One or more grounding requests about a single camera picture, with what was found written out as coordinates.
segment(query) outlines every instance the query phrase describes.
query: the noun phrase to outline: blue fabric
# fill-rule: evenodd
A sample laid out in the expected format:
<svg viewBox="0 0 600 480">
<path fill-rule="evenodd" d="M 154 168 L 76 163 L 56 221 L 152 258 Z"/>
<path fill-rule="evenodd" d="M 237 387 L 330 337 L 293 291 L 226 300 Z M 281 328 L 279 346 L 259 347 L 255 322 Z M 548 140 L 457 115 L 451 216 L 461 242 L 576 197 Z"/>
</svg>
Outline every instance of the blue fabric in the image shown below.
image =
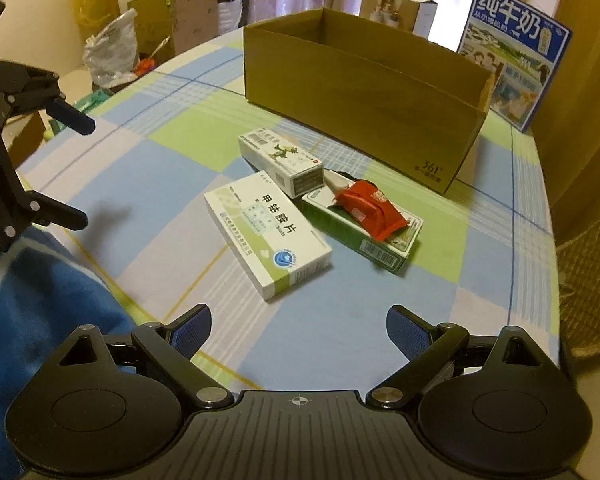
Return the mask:
<svg viewBox="0 0 600 480">
<path fill-rule="evenodd" d="M 52 235 L 29 228 L 8 253 L 0 253 L 0 480 L 22 472 L 4 434 L 9 404 L 84 323 L 102 333 L 128 333 L 134 326 L 95 275 L 78 266 Z"/>
</svg>

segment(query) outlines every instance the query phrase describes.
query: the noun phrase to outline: table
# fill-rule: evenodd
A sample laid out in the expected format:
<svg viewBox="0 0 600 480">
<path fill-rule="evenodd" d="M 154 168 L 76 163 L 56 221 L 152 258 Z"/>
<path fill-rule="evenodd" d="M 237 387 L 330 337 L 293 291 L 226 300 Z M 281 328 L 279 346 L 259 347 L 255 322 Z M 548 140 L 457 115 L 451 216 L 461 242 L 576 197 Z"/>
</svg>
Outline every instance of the table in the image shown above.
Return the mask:
<svg viewBox="0 0 600 480">
<path fill-rule="evenodd" d="M 198 302 L 213 315 L 194 362 L 233 391 L 359 389 L 406 362 L 386 336 L 402 304 L 473 334 L 523 326 L 558 358 L 558 278 L 542 172 L 531 136 L 491 113 L 445 196 L 244 98 L 240 30 L 161 66 L 22 167 L 34 189 L 87 212 L 58 239 L 93 268 L 137 322 L 168 322 Z M 290 136 L 325 167 L 368 178 L 424 219 L 394 276 L 330 240 L 333 266 L 262 300 L 206 209 L 205 191 L 251 173 L 236 137 Z"/>
</svg>

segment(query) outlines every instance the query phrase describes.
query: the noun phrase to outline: red packet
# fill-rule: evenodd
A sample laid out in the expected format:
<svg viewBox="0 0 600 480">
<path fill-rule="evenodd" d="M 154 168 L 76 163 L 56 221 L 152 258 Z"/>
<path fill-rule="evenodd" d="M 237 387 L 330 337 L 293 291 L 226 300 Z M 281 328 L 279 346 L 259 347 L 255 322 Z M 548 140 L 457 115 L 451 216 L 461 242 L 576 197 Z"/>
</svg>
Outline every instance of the red packet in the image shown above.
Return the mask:
<svg viewBox="0 0 600 480">
<path fill-rule="evenodd" d="M 391 233 L 408 225 L 384 193 L 366 180 L 359 180 L 338 193 L 336 202 L 378 242 L 384 242 Z"/>
</svg>

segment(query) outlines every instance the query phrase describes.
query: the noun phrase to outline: plaid tablecloth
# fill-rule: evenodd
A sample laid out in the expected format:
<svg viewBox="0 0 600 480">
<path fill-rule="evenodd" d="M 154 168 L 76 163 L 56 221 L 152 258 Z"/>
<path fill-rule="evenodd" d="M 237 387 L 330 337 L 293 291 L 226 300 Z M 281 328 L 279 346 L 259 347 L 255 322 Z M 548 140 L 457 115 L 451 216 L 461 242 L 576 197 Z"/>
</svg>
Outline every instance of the plaid tablecloth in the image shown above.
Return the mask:
<svg viewBox="0 0 600 480">
<path fill-rule="evenodd" d="M 366 394 L 405 363 L 385 332 L 395 303 L 474 334 L 523 326 L 557 359 L 557 267 L 536 146 L 493 113 L 439 196 L 249 104 L 239 30 L 161 66 L 94 116 L 93 135 L 64 131 L 26 162 L 24 177 L 88 213 L 84 231 L 52 232 L 137 322 L 169 322 L 198 302 L 209 305 L 212 335 L 194 361 L 232 390 Z M 424 219 L 402 275 L 329 239 L 331 269 L 262 300 L 203 194 L 251 173 L 236 137 L 263 126 L 290 136 L 327 168 L 368 178 Z"/>
</svg>

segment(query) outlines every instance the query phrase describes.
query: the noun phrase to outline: metal screw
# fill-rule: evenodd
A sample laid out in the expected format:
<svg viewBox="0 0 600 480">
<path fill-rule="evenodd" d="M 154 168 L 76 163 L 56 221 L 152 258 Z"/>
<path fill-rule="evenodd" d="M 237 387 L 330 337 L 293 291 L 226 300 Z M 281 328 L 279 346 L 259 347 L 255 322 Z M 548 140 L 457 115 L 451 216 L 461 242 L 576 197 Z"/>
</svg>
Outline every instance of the metal screw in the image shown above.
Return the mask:
<svg viewBox="0 0 600 480">
<path fill-rule="evenodd" d="M 398 402 L 402 398 L 402 392 L 398 388 L 383 386 L 372 391 L 371 396 L 382 404 Z"/>
<path fill-rule="evenodd" d="M 222 402 L 228 397 L 228 395 L 229 394 L 226 390 L 218 388 L 216 386 L 208 386 L 206 388 L 202 388 L 196 393 L 196 397 L 198 398 L 198 400 L 208 406 L 213 406 L 214 404 Z"/>
</svg>

